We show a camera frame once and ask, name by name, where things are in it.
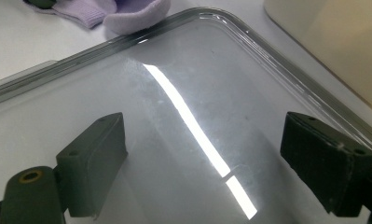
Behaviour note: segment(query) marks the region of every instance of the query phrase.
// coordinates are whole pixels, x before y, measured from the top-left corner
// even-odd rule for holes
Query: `metal grommet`
[[[19,181],[22,184],[29,184],[38,180],[42,175],[43,172],[41,170],[30,170],[22,174]]]

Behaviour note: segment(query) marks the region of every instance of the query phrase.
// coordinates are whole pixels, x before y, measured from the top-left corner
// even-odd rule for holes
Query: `white table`
[[[263,3],[172,0],[169,15],[191,7],[217,7],[235,14],[372,126],[372,110],[271,21]],[[57,16],[34,13],[21,0],[0,0],[0,79],[49,60],[61,60],[115,36],[102,25],[87,30]]]

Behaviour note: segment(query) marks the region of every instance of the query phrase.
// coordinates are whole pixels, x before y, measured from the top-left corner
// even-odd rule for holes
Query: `transparent plastic container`
[[[96,219],[69,223],[366,223],[328,215],[279,154],[288,111],[372,150],[372,129],[236,17],[171,16],[0,83],[6,182],[123,112],[126,159]]]

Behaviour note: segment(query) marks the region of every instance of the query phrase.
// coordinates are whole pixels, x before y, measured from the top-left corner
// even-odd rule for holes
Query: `lavender fabric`
[[[117,0],[117,13],[104,18],[103,25],[119,35],[128,35],[162,21],[171,0]]]
[[[23,2],[36,12],[55,14],[89,29],[101,23],[107,14],[117,11],[115,0],[58,0],[51,9],[35,7],[27,0]]]
[[[87,28],[101,23],[119,35],[128,35],[162,21],[171,0],[57,0],[51,9],[41,9],[23,0],[34,11],[55,14]]]

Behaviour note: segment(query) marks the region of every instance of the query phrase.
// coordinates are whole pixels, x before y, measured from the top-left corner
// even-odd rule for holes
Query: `plastic lid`
[[[372,149],[372,130],[253,30],[191,9],[0,85],[0,200],[14,174],[54,167],[94,120],[123,112],[130,154],[96,223],[365,222],[366,210],[327,215],[281,158],[287,111]]]

